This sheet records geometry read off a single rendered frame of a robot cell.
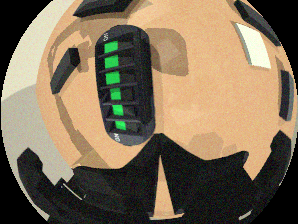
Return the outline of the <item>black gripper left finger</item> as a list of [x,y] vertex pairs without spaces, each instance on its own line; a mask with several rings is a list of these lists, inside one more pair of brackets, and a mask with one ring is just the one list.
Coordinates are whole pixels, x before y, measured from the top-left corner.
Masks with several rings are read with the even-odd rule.
[[145,147],[124,168],[98,169],[74,167],[73,175],[85,189],[112,196],[140,198],[149,217],[156,206],[158,168],[160,168],[160,137],[154,133]]

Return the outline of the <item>dark grey controller unit with white label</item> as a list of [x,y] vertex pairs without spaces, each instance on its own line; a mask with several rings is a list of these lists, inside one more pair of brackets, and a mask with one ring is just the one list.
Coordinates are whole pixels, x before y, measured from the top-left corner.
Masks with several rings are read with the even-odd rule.
[[149,35],[118,24],[94,47],[98,101],[105,131],[122,145],[140,145],[153,135],[154,100]]

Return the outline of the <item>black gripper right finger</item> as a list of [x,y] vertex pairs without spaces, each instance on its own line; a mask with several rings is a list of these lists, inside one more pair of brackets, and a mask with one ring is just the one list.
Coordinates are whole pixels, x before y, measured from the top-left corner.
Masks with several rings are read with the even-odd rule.
[[158,133],[160,137],[160,156],[166,184],[168,184],[170,202],[174,214],[185,213],[185,206],[193,198],[201,184],[218,179],[226,173],[243,167],[249,152],[233,153],[221,159],[202,160],[180,144],[174,143],[169,136]]

